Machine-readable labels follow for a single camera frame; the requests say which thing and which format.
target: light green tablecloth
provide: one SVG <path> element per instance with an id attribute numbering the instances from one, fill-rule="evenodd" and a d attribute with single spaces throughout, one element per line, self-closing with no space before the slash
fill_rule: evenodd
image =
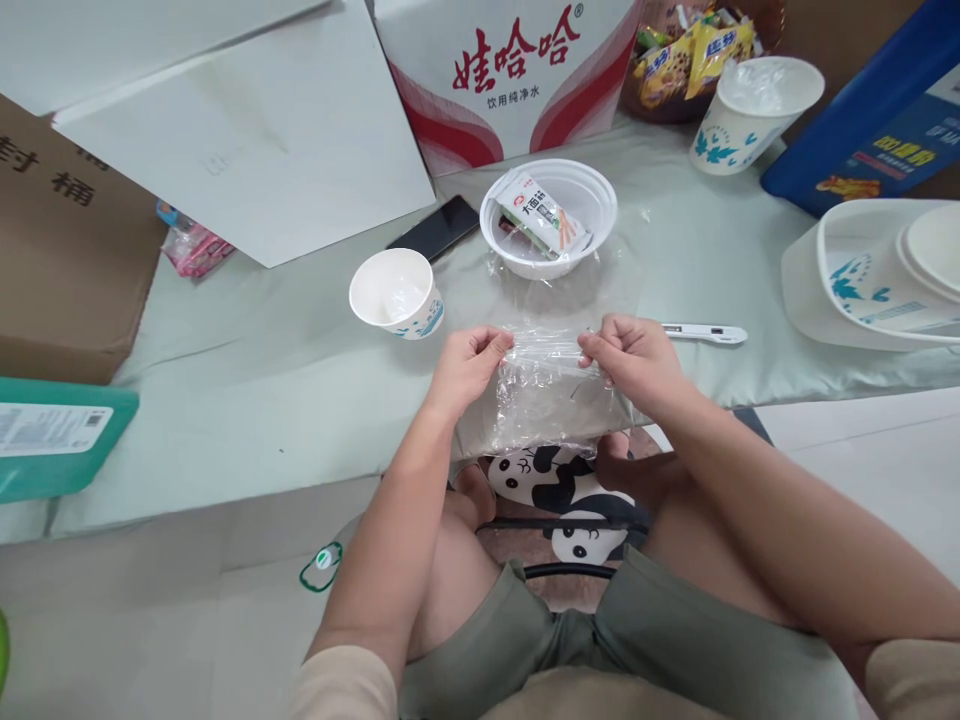
<path id="1" fill-rule="evenodd" d="M 742 326 L 750 340 L 740 348 L 678 345 L 687 374 L 728 406 L 960 384 L 960 355 L 948 350 L 859 351 L 796 332 L 783 311 L 780 256 L 814 220 L 766 195 L 759 168 L 727 178 L 693 169 L 692 131 L 619 118 L 610 133 L 545 154 L 594 166 L 620 203 L 598 293 L 568 318 L 571 328 L 596 327 L 608 310 Z M 523 161 L 442 178 L 439 194 L 459 193 L 479 207 L 504 169 Z M 337 179 L 318 174 L 317 193 L 324 182 Z M 116 378 L 140 393 L 140 412 L 90 488 L 62 500 L 52 533 L 383 470 L 426 391 L 444 333 L 522 322 L 530 310 L 512 305 L 526 293 L 516 278 L 491 275 L 478 233 L 436 264 L 448 307 L 437 337 L 404 342 L 356 320 L 347 302 L 354 270 L 424 214 L 273 270 L 234 257 L 199 285 L 162 259 L 133 355 Z M 546 318 L 566 322 L 549 310 Z M 617 422 L 608 402 L 578 399 L 564 423 L 580 434 Z M 494 449 L 489 401 L 461 423 L 459 454 Z"/>

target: smartphone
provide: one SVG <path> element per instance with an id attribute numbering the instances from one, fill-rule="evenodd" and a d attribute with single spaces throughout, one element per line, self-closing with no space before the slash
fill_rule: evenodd
<path id="1" fill-rule="evenodd" d="M 478 227 L 480 216 L 477 211 L 457 195 L 387 245 L 387 250 L 396 247 L 416 250 L 433 262 Z"/>

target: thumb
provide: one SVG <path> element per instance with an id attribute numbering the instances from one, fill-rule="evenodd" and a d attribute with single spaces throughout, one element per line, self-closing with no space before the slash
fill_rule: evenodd
<path id="1" fill-rule="evenodd" d="M 507 354 L 507 351 L 513 347 L 513 335 L 508 332 L 499 333 L 493 340 L 487 343 L 487 346 L 483 349 L 477 357 L 483 360 L 484 365 L 488 365 L 492 369 L 496 369 L 497 365 L 500 364 L 500 361 L 503 360 L 504 356 Z"/>
<path id="2" fill-rule="evenodd" d="M 628 360 L 626 353 L 594 333 L 584 333 L 577 341 L 580 343 L 583 354 L 596 360 L 600 368 L 608 373 L 616 374 Z"/>

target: red chinese characters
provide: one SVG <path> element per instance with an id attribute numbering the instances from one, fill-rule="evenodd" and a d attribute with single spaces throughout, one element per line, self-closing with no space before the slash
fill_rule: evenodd
<path id="1" fill-rule="evenodd" d="M 580 34 L 574 32 L 573 28 L 570 27 L 572 7 L 572 5 L 567 5 L 564 8 L 556 29 L 540 38 L 539 47 L 523 37 L 520 31 L 520 18 L 515 18 L 509 42 L 493 56 L 496 72 L 499 73 L 506 68 L 507 75 L 511 79 L 523 77 L 527 73 L 526 56 L 533 52 L 537 52 L 540 57 L 546 57 L 549 53 L 551 65 L 566 62 L 570 43 L 580 38 Z M 470 55 L 465 50 L 463 51 L 462 63 L 454 63 L 456 67 L 456 77 L 453 80 L 454 90 L 469 90 L 471 73 L 473 74 L 473 90 L 477 94 L 489 92 L 496 87 L 496 78 L 490 77 L 488 54 L 491 49 L 487 43 L 486 33 L 477 28 L 477 52 Z"/>
<path id="2" fill-rule="evenodd" d="M 531 45 L 523 39 L 520 34 L 520 18 L 513 21 L 513 31 L 510 33 L 510 42 L 494 56 L 494 67 L 497 72 L 507 66 L 507 74 L 512 78 L 523 77 L 527 74 L 526 58 L 523 56 L 536 50 L 535 45 Z"/>
<path id="3" fill-rule="evenodd" d="M 493 90 L 497 81 L 488 78 L 490 70 L 487 66 L 490 61 L 487 60 L 487 53 L 491 48 L 487 45 L 487 36 L 480 28 L 477 28 L 477 54 L 470 57 L 470 54 L 463 51 L 463 65 L 456 63 L 457 77 L 453 81 L 454 90 L 467 90 L 470 87 L 470 69 L 473 68 L 474 91 L 477 94 Z"/>
<path id="4" fill-rule="evenodd" d="M 580 37 L 579 33 L 575 33 L 573 28 L 570 27 L 571 7 L 571 5 L 567 5 L 567 7 L 564 8 L 563 14 L 560 16 L 560 22 L 557 23 L 557 29 L 553 31 L 553 34 L 544 35 L 540 38 L 540 57 L 544 57 L 549 52 L 551 65 L 559 65 L 562 62 L 566 62 L 567 51 L 570 49 L 568 43 Z"/>

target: brown cardboard box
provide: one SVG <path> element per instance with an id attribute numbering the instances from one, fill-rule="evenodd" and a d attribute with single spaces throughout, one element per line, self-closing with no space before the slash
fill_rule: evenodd
<path id="1" fill-rule="evenodd" d="M 165 234 L 154 203 L 0 95 L 0 376 L 110 382 Z"/>

